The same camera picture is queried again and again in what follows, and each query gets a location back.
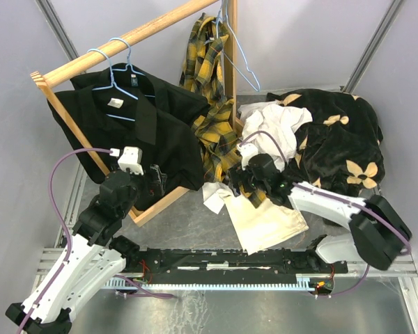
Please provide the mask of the wooden clothes rack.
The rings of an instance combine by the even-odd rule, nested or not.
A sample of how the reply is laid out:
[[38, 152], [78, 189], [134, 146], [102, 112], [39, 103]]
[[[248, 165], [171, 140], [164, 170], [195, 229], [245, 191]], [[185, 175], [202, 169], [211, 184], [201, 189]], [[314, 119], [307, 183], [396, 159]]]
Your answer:
[[[66, 82], [73, 76], [100, 64], [106, 59], [105, 56], [108, 56], [109, 58], [115, 56], [132, 45], [135, 45], [155, 35], [156, 33], [165, 30], [173, 24], [199, 12], [200, 10], [203, 10], [208, 6], [213, 5], [216, 2], [217, 1], [188, 1], [181, 6], [174, 8], [173, 10], [123, 34], [119, 37], [123, 40], [122, 42], [119, 40], [112, 40], [98, 47], [98, 51], [102, 51], [104, 53], [103, 55], [96, 54], [96, 52], [93, 53], [93, 51], [87, 52], [84, 55], [73, 59], [69, 63], [48, 72], [47, 74], [41, 74], [37, 71], [33, 72], [31, 73], [31, 78], [36, 86], [43, 92], [48, 102], [54, 107], [56, 114], [59, 115], [63, 123], [81, 143], [82, 147], [91, 148], [89, 140], [83, 134], [76, 122], [71, 118], [67, 109], [55, 95], [52, 88]], [[105, 175], [109, 173], [109, 169], [105, 166], [103, 160], [97, 153], [89, 152], [88, 155], [92, 158], [93, 163], [102, 173]], [[139, 211], [136, 207], [130, 208], [128, 215], [136, 225], [141, 227], [153, 217], [157, 216], [160, 212], [165, 210], [169, 205], [177, 201], [177, 199], [186, 194], [188, 191], [189, 189], [179, 186], [169, 194], [166, 194], [162, 199], [156, 202], [153, 206], [149, 207], [147, 210]]]

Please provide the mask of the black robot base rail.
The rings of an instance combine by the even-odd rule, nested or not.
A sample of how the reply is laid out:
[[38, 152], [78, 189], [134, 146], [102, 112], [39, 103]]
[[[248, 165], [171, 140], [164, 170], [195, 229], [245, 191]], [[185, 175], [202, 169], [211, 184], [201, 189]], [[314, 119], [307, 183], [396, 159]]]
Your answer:
[[328, 264], [314, 250], [182, 250], [149, 248], [128, 260], [125, 273], [145, 273], [152, 284], [253, 285], [289, 284], [297, 274], [348, 273], [345, 262]]

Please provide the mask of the yellow plaid shirt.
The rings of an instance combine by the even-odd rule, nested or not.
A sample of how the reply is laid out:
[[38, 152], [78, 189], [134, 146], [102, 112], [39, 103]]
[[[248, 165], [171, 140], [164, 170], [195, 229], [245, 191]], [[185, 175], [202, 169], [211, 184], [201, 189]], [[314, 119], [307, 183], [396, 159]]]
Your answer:
[[224, 92], [222, 51], [229, 39], [223, 24], [202, 14], [189, 35], [179, 85], [207, 99], [206, 116], [199, 116], [192, 130], [203, 145], [203, 178], [206, 182], [226, 182], [227, 172], [240, 163], [240, 142], [231, 124], [233, 97]]

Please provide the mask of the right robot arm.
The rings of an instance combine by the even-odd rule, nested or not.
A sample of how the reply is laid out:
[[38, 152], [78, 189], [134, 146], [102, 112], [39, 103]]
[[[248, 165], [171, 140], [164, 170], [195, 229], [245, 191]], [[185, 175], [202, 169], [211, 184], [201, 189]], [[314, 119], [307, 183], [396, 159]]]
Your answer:
[[308, 182], [295, 182], [275, 166], [268, 154], [257, 154], [246, 166], [228, 171], [230, 187], [239, 192], [263, 191], [272, 203], [325, 218], [347, 230], [327, 235], [306, 254], [306, 264], [315, 272], [339, 261], [363, 260], [386, 271], [394, 260], [411, 252], [412, 233], [388, 200], [340, 195]]

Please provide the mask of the white shirt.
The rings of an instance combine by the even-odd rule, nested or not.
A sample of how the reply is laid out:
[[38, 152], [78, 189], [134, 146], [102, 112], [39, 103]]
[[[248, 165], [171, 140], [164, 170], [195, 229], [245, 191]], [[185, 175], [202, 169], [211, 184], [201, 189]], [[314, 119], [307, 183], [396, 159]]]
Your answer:
[[313, 121], [308, 109], [284, 106], [276, 100], [245, 104], [239, 112], [243, 122], [241, 138], [255, 147], [256, 154], [269, 154], [280, 171], [295, 157], [296, 131]]

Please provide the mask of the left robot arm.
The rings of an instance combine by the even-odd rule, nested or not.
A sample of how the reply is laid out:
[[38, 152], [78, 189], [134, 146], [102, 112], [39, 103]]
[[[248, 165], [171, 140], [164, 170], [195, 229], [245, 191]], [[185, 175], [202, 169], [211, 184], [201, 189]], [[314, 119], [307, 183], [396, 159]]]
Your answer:
[[139, 266], [139, 245], [116, 233], [139, 196], [150, 192], [151, 181], [140, 166], [106, 176], [43, 281], [24, 301], [8, 306], [5, 315], [19, 333], [69, 333], [79, 311], [106, 282]]

